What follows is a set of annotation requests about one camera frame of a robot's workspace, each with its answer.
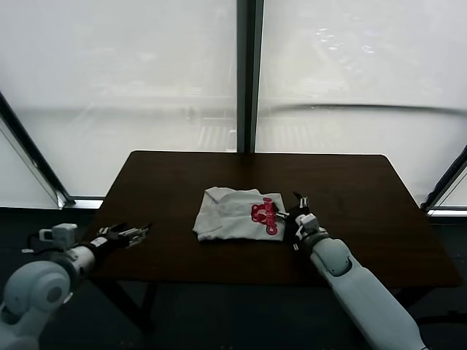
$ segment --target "red logo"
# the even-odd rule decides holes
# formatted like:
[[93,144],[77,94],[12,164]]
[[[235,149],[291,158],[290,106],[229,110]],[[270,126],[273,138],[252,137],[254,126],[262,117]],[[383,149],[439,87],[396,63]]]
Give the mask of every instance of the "red logo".
[[263,198],[264,204],[253,204],[251,207],[251,219],[266,225],[266,232],[274,236],[277,234],[276,213],[272,205],[272,199]]

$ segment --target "white t-shirt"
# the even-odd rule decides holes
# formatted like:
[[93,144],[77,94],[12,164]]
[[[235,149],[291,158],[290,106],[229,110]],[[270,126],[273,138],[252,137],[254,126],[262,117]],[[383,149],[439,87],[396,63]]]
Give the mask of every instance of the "white t-shirt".
[[204,191],[193,231],[198,240],[247,238],[282,241],[285,223],[276,217],[274,204],[285,212],[279,193],[235,191],[212,187]]

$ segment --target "cable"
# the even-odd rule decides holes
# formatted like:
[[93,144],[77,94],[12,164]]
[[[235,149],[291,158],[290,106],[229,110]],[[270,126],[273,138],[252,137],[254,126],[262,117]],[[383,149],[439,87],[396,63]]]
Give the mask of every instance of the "cable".
[[458,323],[467,324],[467,314],[461,314],[458,312],[449,312],[443,316],[426,316],[415,319],[418,325],[421,324],[436,324],[436,323]]
[[27,239],[27,242],[26,242],[26,247],[28,249],[32,249],[32,238],[39,239],[39,233],[31,233],[30,235],[28,235],[28,239]]
[[58,248],[56,246],[54,246],[53,248],[45,248],[45,249],[42,249],[42,250],[38,250],[37,252],[34,252],[32,253],[32,255],[40,255],[40,254],[43,254],[43,253],[47,253],[47,252],[60,252],[62,253],[63,250],[62,248]]

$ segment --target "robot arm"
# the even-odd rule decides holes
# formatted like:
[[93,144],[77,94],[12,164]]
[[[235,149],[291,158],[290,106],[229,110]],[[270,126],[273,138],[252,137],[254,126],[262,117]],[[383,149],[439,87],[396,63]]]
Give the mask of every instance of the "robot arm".
[[373,349],[426,349],[413,318],[343,241],[332,239],[313,214],[302,214],[296,223],[298,244],[310,253],[311,261]]
[[105,227],[96,239],[78,245],[70,239],[75,228],[73,224],[53,227],[52,238],[46,241],[54,241],[63,252],[54,254],[52,261],[30,262],[9,278],[0,306],[0,350],[37,350],[42,330],[53,312],[72,296],[72,290],[116,249],[144,240],[150,226]]

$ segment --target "table top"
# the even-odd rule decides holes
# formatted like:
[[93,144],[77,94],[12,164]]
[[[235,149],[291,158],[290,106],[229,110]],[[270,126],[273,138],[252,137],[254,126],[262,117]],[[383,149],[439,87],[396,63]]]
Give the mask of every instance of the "table top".
[[333,238],[342,239],[386,287],[448,287],[458,272],[386,157],[135,151],[85,240],[103,226],[152,223],[147,239],[110,256],[94,279],[324,286],[291,246],[266,241],[199,243],[192,228],[204,190],[292,191]]

